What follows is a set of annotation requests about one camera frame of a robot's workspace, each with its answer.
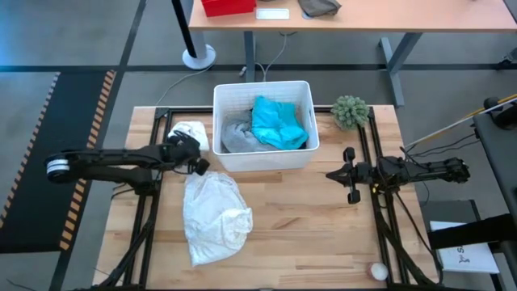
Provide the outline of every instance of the gray cloth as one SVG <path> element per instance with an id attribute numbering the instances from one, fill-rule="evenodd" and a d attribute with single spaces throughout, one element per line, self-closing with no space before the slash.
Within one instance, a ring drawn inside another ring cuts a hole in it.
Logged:
<path id="1" fill-rule="evenodd" d="M 251 133 L 251 111 L 226 116 L 221 130 L 221 141 L 230 153 L 278 150 L 273 145 L 263 144 Z"/>
<path id="2" fill-rule="evenodd" d="M 336 15 L 341 4 L 336 0 L 298 0 L 301 9 L 310 17 Z"/>

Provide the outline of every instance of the desk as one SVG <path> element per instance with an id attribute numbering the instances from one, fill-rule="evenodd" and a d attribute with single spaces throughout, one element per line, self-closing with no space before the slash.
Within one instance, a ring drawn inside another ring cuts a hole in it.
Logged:
<path id="1" fill-rule="evenodd" d="M 194 0 L 191 30 L 244 31 L 246 67 L 254 68 L 254 30 L 406 32 L 395 52 L 388 38 L 382 47 L 395 106 L 404 105 L 398 70 L 423 32 L 515 32 L 517 23 L 503 0 L 338 0 L 335 16 L 304 19 L 297 0 L 257 1 L 257 8 L 287 8 L 289 20 L 257 20 L 254 13 L 207 18 L 200 0 Z M 246 81 L 254 82 L 254 70 Z"/>
<path id="2" fill-rule="evenodd" d="M 155 109 L 134 109 L 127 148 L 149 144 Z M 375 106 L 374 110 L 382 150 L 387 156 L 400 155 L 398 147 L 402 145 L 402 139 L 393 106 Z M 212 139 L 211 114 L 177 114 L 173 117 L 173 122 L 201 120 L 209 139 Z M 348 189 L 325 177 L 326 172 L 343 165 L 342 154 L 347 146 L 355 148 L 356 162 L 363 160 L 358 133 L 338 130 L 328 113 L 317 114 L 317 126 L 321 146 L 305 168 L 229 173 L 253 209 L 254 228 L 241 251 L 213 264 L 191 267 L 183 233 L 185 176 L 165 173 L 146 288 L 384 288 L 385 282 L 370 279 L 366 272 L 368 264 L 380 261 L 368 187 L 358 185 L 362 201 L 349 205 Z M 370 152 L 374 153 L 369 129 L 367 134 Z M 210 171 L 224 172 L 213 154 L 207 158 L 211 163 Z M 400 194 L 420 231 L 425 233 L 414 187 L 406 185 Z M 129 192 L 112 201 L 96 266 L 98 270 L 110 272 L 128 249 L 137 200 Z M 427 276 L 435 280 L 433 259 L 418 240 L 401 206 L 397 202 L 394 206 L 405 249 Z M 140 273 L 141 252 L 137 255 L 133 277 Z M 390 257 L 394 277 L 397 278 L 393 250 Z M 94 284 L 105 278 L 106 275 L 96 272 Z"/>

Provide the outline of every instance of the gray floor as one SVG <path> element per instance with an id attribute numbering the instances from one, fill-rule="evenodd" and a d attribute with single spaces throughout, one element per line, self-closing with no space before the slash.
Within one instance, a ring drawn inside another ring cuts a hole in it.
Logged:
<path id="1" fill-rule="evenodd" d="M 509 1 L 515 6 L 516 1 Z M 120 61 L 124 44 L 138 5 L 137 0 L 41 1 L 4 0 L 0 2 L 0 65 L 114 65 Z M 400 33 L 300 32 L 288 39 L 288 47 L 278 63 L 377 64 L 382 62 L 377 48 L 379 37 L 388 36 L 395 45 Z M 206 40 L 217 51 L 218 64 L 244 62 L 242 34 L 207 32 Z M 282 36 L 276 32 L 256 33 L 257 59 L 268 63 L 279 51 Z M 424 34 L 407 63 L 495 63 L 517 46 L 516 34 Z M 184 44 L 170 1 L 148 0 L 144 17 L 129 59 L 130 65 L 179 65 Z M 189 73 L 128 73 L 124 76 L 111 116 L 105 147 L 124 145 L 132 108 L 154 105 L 163 91 Z M 3 107 L 3 151 L 0 154 L 0 200 L 11 186 L 24 148 L 53 73 L 0 74 Z M 370 104 L 391 103 L 389 84 L 383 71 L 281 72 L 271 71 L 269 81 L 305 80 L 314 103 L 329 104 L 340 95 L 360 96 Z M 406 106 L 397 110 L 405 142 L 435 131 L 479 108 L 482 100 L 516 93 L 517 71 L 403 71 L 401 81 Z M 237 72 L 209 72 L 189 78 L 175 87 L 162 105 L 209 105 L 217 84 L 243 82 Z M 440 146 L 463 137 L 472 129 L 460 126 L 416 150 Z M 507 212 L 497 184 L 480 145 L 436 155 L 463 158 L 472 178 L 462 185 L 428 183 L 431 200 L 477 202 L 482 217 Z M 476 177 L 490 177 L 481 182 Z M 426 199 L 417 184 L 420 200 Z M 96 183 L 90 192 L 85 217 L 79 231 L 76 251 L 65 279 L 64 289 L 88 287 L 94 275 L 103 229 L 109 208 L 109 183 Z M 4 278 L 38 291 L 48 289 L 57 254 L 0 255 L 0 290 L 19 290 Z M 506 287 L 515 289 L 505 277 Z M 486 282 L 473 284 L 471 276 L 447 276 L 450 286 L 486 289 Z"/>

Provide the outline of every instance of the electrical cord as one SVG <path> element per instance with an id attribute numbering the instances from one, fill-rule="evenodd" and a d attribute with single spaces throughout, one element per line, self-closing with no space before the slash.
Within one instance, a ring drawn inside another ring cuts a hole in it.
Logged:
<path id="1" fill-rule="evenodd" d="M 420 207 L 426 207 L 427 206 L 427 202 L 429 202 L 429 198 L 431 198 L 431 192 L 429 191 L 429 187 L 427 186 L 426 182 L 425 181 L 422 181 L 423 185 L 426 187 L 426 190 L 427 190 L 427 198 L 426 200 L 422 203 L 422 205 Z"/>
<path id="2" fill-rule="evenodd" d="M 96 267 L 92 267 L 95 271 L 97 272 L 101 272 L 102 274 L 106 275 L 106 276 L 110 276 L 110 274 L 106 273 L 105 271 L 101 271 L 99 269 L 97 269 Z"/>
<path id="3" fill-rule="evenodd" d="M 11 281 L 10 279 L 6 278 L 7 282 L 11 285 L 13 285 L 14 287 L 18 287 L 18 288 L 21 288 L 21 289 L 26 289 L 26 290 L 29 290 L 29 291 L 36 291 L 35 289 L 33 288 L 29 288 L 27 286 L 23 286 L 23 285 L 20 285 L 20 284 L 17 284 L 13 281 Z"/>
<path id="4" fill-rule="evenodd" d="M 170 86 L 167 88 L 167 90 L 165 90 L 165 92 L 163 93 L 162 97 L 160 97 L 160 99 L 159 99 L 159 100 L 154 104 L 154 106 L 158 106 L 158 105 L 160 104 L 160 102 L 161 102 L 161 101 L 162 101 L 162 100 L 167 96 L 167 93 L 169 93 L 169 91 L 170 91 L 172 88 L 174 88 L 174 86 L 176 86 L 176 85 L 180 84 L 180 83 L 181 83 L 183 80 L 185 80 L 186 78 L 194 77 L 194 76 L 196 76 L 196 75 L 198 75 L 198 74 L 202 74 L 202 73 L 204 73 L 204 72 L 206 72 L 206 71 L 210 70 L 210 69 L 211 69 L 215 64 L 216 64 L 216 60 L 214 60 L 214 62 L 213 62 L 210 66 L 208 66 L 207 68 L 205 68 L 205 69 L 203 69 L 203 70 L 201 70 L 201 71 L 199 71 L 199 72 L 196 72 L 196 73 L 189 74 L 189 75 L 187 75 L 187 76 L 183 76 L 183 77 L 181 77 L 181 78 L 180 78 L 178 81 L 176 81 L 174 84 L 170 85 Z"/>
<path id="5" fill-rule="evenodd" d="M 281 36 L 294 36 L 296 35 L 298 32 L 288 32 L 288 33 L 282 33 L 282 32 L 278 32 L 278 34 L 280 34 Z"/>
<path id="6" fill-rule="evenodd" d="M 475 136 L 475 135 L 476 135 L 476 133 L 472 133 L 472 134 L 469 134 L 469 135 L 468 135 L 468 136 L 466 136 L 466 137 L 462 137 L 462 138 L 460 138 L 459 140 L 454 141 L 452 144 L 449 144 L 449 145 L 442 145 L 442 146 L 437 146 L 437 147 L 432 148 L 432 149 L 430 149 L 430 150 L 423 151 L 422 153 L 413 154 L 412 156 L 413 156 L 413 157 L 418 157 L 418 156 L 421 156 L 422 154 L 426 154 L 426 153 L 428 153 L 428 152 L 430 152 L 430 151 L 433 151 L 433 150 L 440 150 L 440 149 L 448 148 L 448 147 L 450 147 L 450 146 L 455 146 L 455 145 L 459 144 L 460 142 L 462 142 L 462 141 L 466 140 L 467 138 L 469 138 L 469 137 L 473 137 L 473 136 Z"/>
<path id="7" fill-rule="evenodd" d="M 456 127 L 457 125 L 462 124 L 463 122 L 465 122 L 467 120 L 470 120 L 475 115 L 491 112 L 491 111 L 493 111 L 493 110 L 495 110 L 497 108 L 502 107 L 503 105 L 505 105 L 507 103 L 513 102 L 513 100 L 515 100 L 515 99 L 517 99 L 517 94 L 513 94 L 511 96 L 508 96 L 506 98 L 503 98 L 503 99 L 499 100 L 498 101 L 498 105 L 493 106 L 491 108 L 488 108 L 488 109 L 479 108 L 476 111 L 469 113 L 468 115 L 466 115 L 462 119 L 458 120 L 457 122 L 455 122 L 453 124 L 450 124 L 450 125 L 442 128 L 440 130 L 437 130 L 437 131 L 435 131 L 435 132 L 433 132 L 431 134 L 428 134 L 425 137 L 422 137 L 422 138 L 420 138 L 420 139 L 418 139 L 416 141 L 413 141 L 410 144 L 408 144 L 407 146 L 416 146 L 417 144 L 419 144 L 419 143 L 421 143 L 423 141 L 428 141 L 428 140 L 430 140 L 430 139 L 432 139 L 434 137 L 438 137 L 440 134 L 444 133 L 446 130 L 452 129 L 452 128 Z"/>
<path id="8" fill-rule="evenodd" d="M 118 188 L 122 188 L 123 186 L 127 185 L 127 183 L 122 183 L 120 185 L 116 185 L 115 187 L 113 187 L 113 191 L 115 191 L 116 189 Z"/>
<path id="9" fill-rule="evenodd" d="M 288 44 L 288 37 L 289 35 L 284 35 L 284 45 L 282 45 L 282 49 L 280 50 L 280 52 L 276 55 L 276 57 L 273 59 L 273 61 L 271 61 L 271 63 L 269 63 L 269 65 L 267 65 L 265 71 L 264 71 L 264 77 L 263 77 L 263 82 L 266 81 L 266 76 L 267 76 L 267 71 L 269 70 L 269 68 L 271 67 L 271 65 L 273 65 L 275 63 L 276 60 L 278 60 L 278 58 L 282 55 L 282 53 L 284 53 L 285 51 L 285 47 L 287 46 Z"/>
<path id="10" fill-rule="evenodd" d="M 458 146 L 458 147 L 450 148 L 450 149 L 445 149 L 445 150 L 442 150 L 442 151 L 439 151 L 439 152 L 435 152 L 435 153 L 424 154 L 424 155 L 421 155 L 421 156 L 418 156 L 418 157 L 419 158 L 424 158 L 424 157 L 432 155 L 432 154 L 442 154 L 442 153 L 445 153 L 445 152 L 447 152 L 449 150 L 459 150 L 459 149 L 462 149 L 462 148 L 464 148 L 466 146 L 470 146 L 470 145 L 473 145 L 473 144 L 478 143 L 478 142 L 479 142 L 479 140 L 476 140 L 476 141 L 468 142 L 468 143 L 466 143 L 466 144 L 464 144 L 462 146 Z"/>
<path id="11" fill-rule="evenodd" d="M 131 192 L 131 191 L 134 191 L 134 190 L 135 190 L 134 188 L 130 188 L 130 189 L 118 191 L 117 193 L 111 195 L 111 199 L 113 200 L 113 198 L 115 198 L 116 196 L 118 196 L 120 194 L 124 194 L 124 193 Z"/>
<path id="12" fill-rule="evenodd" d="M 260 69 L 262 70 L 262 77 L 263 79 L 266 77 L 266 70 L 264 69 L 264 67 L 262 66 L 262 64 L 256 62 L 255 63 L 256 65 L 258 65 L 260 67 Z"/>
<path id="13" fill-rule="evenodd" d="M 418 229 L 417 227 L 417 224 L 416 222 L 414 222 L 414 219 L 413 219 L 413 216 L 411 216 L 411 213 L 410 211 L 408 210 L 406 204 L 404 203 L 404 201 L 402 200 L 401 196 L 398 194 L 398 192 L 395 192 L 395 195 L 397 196 L 401 206 L 402 206 L 402 209 L 404 209 L 404 212 L 407 214 L 408 218 L 410 219 L 411 221 L 411 224 L 413 225 L 414 227 L 414 230 L 415 232 L 417 233 L 417 236 L 418 238 L 420 239 L 420 241 L 422 242 L 422 244 L 424 245 L 424 247 L 427 249 L 427 251 L 429 251 L 429 253 L 431 254 L 431 256 L 433 257 L 433 260 L 435 261 L 435 266 L 436 266 L 436 269 L 439 273 L 439 279 L 438 279 L 438 284 L 441 285 L 443 283 L 443 269 L 442 269 L 442 264 L 440 263 L 440 261 L 438 260 L 438 257 L 436 256 L 436 253 L 434 253 L 432 251 L 432 249 L 429 247 L 429 245 L 427 244 L 426 240 L 423 238 L 422 234 L 420 233 L 420 230 Z"/>

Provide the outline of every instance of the teal shirt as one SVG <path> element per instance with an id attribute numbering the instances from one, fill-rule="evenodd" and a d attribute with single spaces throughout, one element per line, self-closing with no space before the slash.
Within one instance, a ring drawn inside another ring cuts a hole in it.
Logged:
<path id="1" fill-rule="evenodd" d="M 255 99 L 251 132 L 260 142 L 281 150 L 298 150 L 309 137 L 296 120 L 294 104 L 270 101 L 263 96 Z"/>

